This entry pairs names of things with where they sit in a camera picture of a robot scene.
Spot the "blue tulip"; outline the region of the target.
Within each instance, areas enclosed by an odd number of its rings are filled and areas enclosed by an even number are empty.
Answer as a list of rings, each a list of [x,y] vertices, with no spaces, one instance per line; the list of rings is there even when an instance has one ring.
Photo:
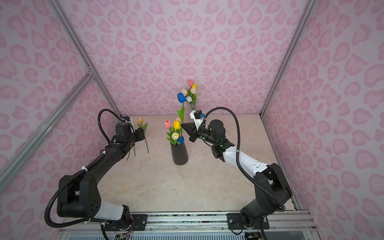
[[[179,138],[178,138],[178,143],[179,144],[182,144],[182,143],[184,143],[184,137],[183,136],[180,136]]]
[[[184,116],[185,116],[185,106],[184,103],[187,101],[186,96],[183,93],[178,93],[177,94],[178,101],[181,105],[181,109],[177,110],[178,116],[180,118],[180,123],[184,123]]]

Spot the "pale cream tulip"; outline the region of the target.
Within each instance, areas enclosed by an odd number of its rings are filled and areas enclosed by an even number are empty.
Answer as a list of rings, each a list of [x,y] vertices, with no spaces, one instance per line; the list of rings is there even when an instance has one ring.
[[[174,141],[177,141],[180,138],[180,135],[177,132],[172,133],[171,138]]]

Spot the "cream yellow tulip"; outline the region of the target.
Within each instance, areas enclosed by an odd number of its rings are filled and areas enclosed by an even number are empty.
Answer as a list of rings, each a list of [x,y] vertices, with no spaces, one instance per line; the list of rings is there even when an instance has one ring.
[[[145,133],[146,133],[146,130],[147,130],[147,127],[148,127],[148,124],[147,123],[144,123],[144,119],[142,118],[142,117],[139,117],[138,118],[138,127],[140,128],[140,129],[142,129],[143,130],[143,133],[144,133],[144,135],[145,135]],[[148,147],[148,143],[147,143],[147,139],[146,139],[146,137],[145,137],[145,143],[146,143],[146,147],[147,147],[147,152],[148,152],[148,154],[150,153],[149,152],[149,147]]]

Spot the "clear glass vase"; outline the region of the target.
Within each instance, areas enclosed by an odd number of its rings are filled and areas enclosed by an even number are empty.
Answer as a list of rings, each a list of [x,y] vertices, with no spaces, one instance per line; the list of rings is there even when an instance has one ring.
[[[192,101],[191,103],[189,103],[189,106],[191,111],[195,111],[197,109],[195,101]]]

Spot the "black tapered vase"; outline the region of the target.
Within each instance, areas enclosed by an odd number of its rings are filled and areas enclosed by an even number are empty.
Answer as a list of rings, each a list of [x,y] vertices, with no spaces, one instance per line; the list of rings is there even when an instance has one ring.
[[[189,156],[188,156],[185,143],[182,143],[180,145],[171,144],[171,152],[172,152],[173,162],[176,165],[182,166],[188,162]]]

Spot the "white blue-tinged tulip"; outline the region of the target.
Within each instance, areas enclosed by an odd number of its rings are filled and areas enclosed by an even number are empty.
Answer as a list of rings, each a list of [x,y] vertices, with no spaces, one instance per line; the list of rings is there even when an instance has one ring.
[[[191,103],[193,99],[192,99],[191,96],[187,96],[187,97],[186,97],[186,100],[187,100],[188,103]]]

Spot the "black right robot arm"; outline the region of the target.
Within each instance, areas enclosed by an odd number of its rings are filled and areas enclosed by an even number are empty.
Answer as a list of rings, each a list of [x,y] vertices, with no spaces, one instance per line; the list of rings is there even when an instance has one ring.
[[[206,124],[207,117],[214,111],[224,110],[230,113],[236,124],[237,143],[233,144],[226,137],[226,129],[220,120],[212,120]],[[240,172],[255,187],[256,197],[240,211],[240,216],[235,224],[242,229],[258,228],[260,237],[266,239],[264,225],[267,217],[275,212],[284,212],[286,202],[292,198],[293,193],[288,184],[282,168],[276,164],[266,164],[250,157],[241,151],[241,130],[237,116],[225,107],[211,109],[207,114],[200,110],[191,111],[191,123],[181,125],[189,135],[189,140],[197,139],[211,146],[213,156],[224,163],[237,167]]]

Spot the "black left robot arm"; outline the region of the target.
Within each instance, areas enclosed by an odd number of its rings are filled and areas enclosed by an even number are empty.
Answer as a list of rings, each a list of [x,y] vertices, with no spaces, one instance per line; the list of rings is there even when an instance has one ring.
[[[104,202],[100,196],[98,183],[103,176],[123,159],[136,142],[145,139],[144,130],[135,129],[132,119],[118,116],[112,110],[102,109],[98,114],[98,126],[103,136],[106,135],[101,125],[103,113],[111,113],[119,122],[115,135],[106,138],[107,145],[87,166],[83,166],[73,175],[65,175],[59,181],[59,188],[49,200],[44,213],[46,224],[51,228],[65,228],[81,223],[97,222],[106,239],[106,228],[129,233],[134,229],[134,220],[129,207]]]

